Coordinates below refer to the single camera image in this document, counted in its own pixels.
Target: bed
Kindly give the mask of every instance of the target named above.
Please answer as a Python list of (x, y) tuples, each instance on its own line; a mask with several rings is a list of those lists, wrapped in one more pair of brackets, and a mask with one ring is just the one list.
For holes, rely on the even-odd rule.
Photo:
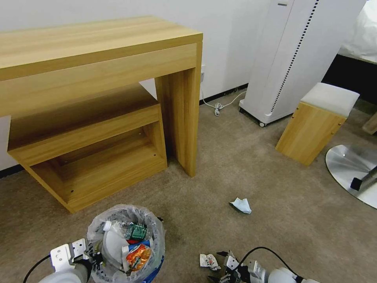
[(377, 105), (377, 0), (368, 0), (322, 82)]

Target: wood grain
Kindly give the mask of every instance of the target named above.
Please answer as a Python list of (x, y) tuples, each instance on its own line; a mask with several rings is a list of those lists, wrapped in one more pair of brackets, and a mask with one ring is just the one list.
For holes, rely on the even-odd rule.
[(275, 149), (309, 166), (346, 119), (300, 102)]
[(0, 81), (0, 116), (54, 107), (196, 66), (196, 44)]
[(63, 132), (21, 147), (8, 148), (8, 153), (30, 166), (158, 121), (159, 105)]
[[(63, 182), (62, 186), (54, 186), (56, 194), (71, 211), (77, 211), (167, 167), (166, 158), (158, 154), (142, 128), (101, 143), (100, 147), (90, 146), (89, 149), (75, 151), (76, 158), (73, 159), (73, 153), (70, 153), (71, 160), (54, 173), (61, 176)], [(32, 168), (43, 180), (51, 178), (50, 161)]]
[(165, 143), (186, 173), (195, 176), (202, 43), (196, 45), (196, 67), (155, 78)]
[(156, 147), (158, 154), (166, 160), (165, 137), (161, 109), (159, 109), (158, 115), (159, 121), (143, 126), (143, 131), (152, 144)]
[(50, 107), (12, 115), (10, 148), (70, 129), (124, 115), (158, 102), (139, 84), (131, 84)]
[[(202, 39), (156, 17), (0, 33), (9, 153), (70, 212), (166, 168), (165, 145), (194, 176)], [(159, 104), (132, 85), (153, 77)]]
[(0, 33), (0, 81), (202, 40), (202, 33), (154, 16)]

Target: desk top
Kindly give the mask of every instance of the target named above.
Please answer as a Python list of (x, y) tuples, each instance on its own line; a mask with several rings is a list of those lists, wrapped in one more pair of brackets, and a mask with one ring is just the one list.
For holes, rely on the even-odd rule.
[(0, 33), (0, 81), (202, 41), (154, 16)]

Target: white air purifier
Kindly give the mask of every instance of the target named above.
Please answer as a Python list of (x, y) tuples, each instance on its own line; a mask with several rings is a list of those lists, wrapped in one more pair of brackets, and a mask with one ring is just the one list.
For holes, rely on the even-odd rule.
[(260, 126), (292, 114), (320, 82), (366, 0), (271, 0), (244, 110)]

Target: white cushion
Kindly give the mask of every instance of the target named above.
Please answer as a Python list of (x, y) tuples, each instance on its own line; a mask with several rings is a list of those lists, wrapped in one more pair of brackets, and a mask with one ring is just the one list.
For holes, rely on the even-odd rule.
[(359, 94), (325, 83), (317, 83), (301, 101), (348, 117)]

